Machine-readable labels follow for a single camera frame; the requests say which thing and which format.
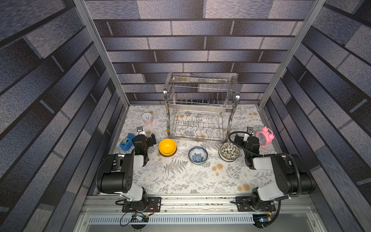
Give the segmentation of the yellow bowl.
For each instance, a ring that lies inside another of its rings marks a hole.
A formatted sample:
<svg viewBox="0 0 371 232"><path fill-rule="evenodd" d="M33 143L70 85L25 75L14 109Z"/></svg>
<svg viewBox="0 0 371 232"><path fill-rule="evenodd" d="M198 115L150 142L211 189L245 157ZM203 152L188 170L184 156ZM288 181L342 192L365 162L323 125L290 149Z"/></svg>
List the yellow bowl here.
<svg viewBox="0 0 371 232"><path fill-rule="evenodd" d="M172 139L164 139L159 143L158 150L162 156L169 157L176 153L177 144Z"/></svg>

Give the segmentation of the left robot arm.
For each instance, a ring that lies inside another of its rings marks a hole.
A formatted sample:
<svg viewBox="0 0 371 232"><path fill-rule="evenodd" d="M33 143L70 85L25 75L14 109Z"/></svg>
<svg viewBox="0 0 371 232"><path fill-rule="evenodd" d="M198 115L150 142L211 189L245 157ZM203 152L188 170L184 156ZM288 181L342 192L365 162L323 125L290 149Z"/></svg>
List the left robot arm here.
<svg viewBox="0 0 371 232"><path fill-rule="evenodd" d="M96 175L96 186L99 192L119 194L129 202L147 203L144 188L133 182L135 168L145 167L149 161L148 149L157 143L154 134L147 137L136 135L132 139L134 149L127 154L111 154L99 166Z"/></svg>

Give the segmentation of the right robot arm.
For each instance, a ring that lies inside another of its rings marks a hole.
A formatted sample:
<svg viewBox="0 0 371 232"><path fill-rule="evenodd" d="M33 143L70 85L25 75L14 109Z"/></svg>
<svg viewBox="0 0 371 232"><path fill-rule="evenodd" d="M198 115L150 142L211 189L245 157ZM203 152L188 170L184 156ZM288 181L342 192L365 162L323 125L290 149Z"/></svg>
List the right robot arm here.
<svg viewBox="0 0 371 232"><path fill-rule="evenodd" d="M246 131L232 132L228 139L244 151L249 169L273 171L274 181L253 189L251 204L284 200L315 190L315 179L298 155L259 154L259 139Z"/></svg>

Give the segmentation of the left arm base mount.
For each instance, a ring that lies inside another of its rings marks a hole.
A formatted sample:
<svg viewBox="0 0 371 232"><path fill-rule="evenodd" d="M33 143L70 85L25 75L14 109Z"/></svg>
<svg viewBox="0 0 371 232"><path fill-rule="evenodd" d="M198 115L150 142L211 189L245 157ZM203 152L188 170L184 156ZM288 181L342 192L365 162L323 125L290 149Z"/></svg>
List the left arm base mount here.
<svg viewBox="0 0 371 232"><path fill-rule="evenodd" d="M146 197L138 202L125 201L122 207L122 212L146 212L159 213L161 210L161 197Z"/></svg>

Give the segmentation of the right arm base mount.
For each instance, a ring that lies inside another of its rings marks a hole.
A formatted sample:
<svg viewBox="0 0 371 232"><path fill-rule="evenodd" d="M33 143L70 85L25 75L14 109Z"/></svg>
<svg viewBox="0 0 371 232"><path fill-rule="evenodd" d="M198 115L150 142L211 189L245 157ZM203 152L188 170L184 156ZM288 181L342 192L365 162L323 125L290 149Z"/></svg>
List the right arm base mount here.
<svg viewBox="0 0 371 232"><path fill-rule="evenodd" d="M238 212L271 213L276 211L275 204L272 201L261 201L260 199L255 198L251 200L251 198L247 196L237 196L235 202L237 203Z"/></svg>

